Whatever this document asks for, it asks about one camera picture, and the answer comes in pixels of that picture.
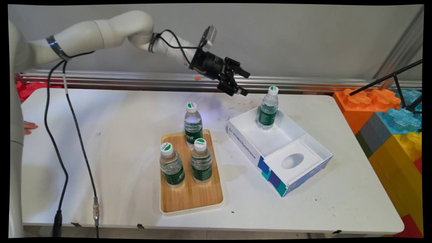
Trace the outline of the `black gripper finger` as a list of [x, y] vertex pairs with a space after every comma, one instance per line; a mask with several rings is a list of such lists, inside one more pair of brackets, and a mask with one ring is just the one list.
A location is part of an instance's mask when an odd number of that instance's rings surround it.
[[218, 80], [219, 84], [217, 88], [229, 96], [235, 94], [247, 96], [247, 94], [249, 94], [249, 91], [240, 87], [232, 76], [219, 76]]
[[231, 70], [234, 74], [238, 74], [241, 77], [248, 79], [250, 77], [250, 73], [243, 70], [240, 66], [240, 63], [236, 60], [233, 60], [229, 57], [225, 57], [225, 64], [229, 70]]

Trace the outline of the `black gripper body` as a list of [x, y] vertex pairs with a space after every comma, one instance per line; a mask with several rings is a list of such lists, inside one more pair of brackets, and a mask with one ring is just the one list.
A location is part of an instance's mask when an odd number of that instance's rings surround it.
[[190, 67], [209, 79], [221, 80], [234, 77], [234, 71], [229, 67], [232, 63], [233, 60], [229, 57], [222, 59], [209, 51], [197, 49]]

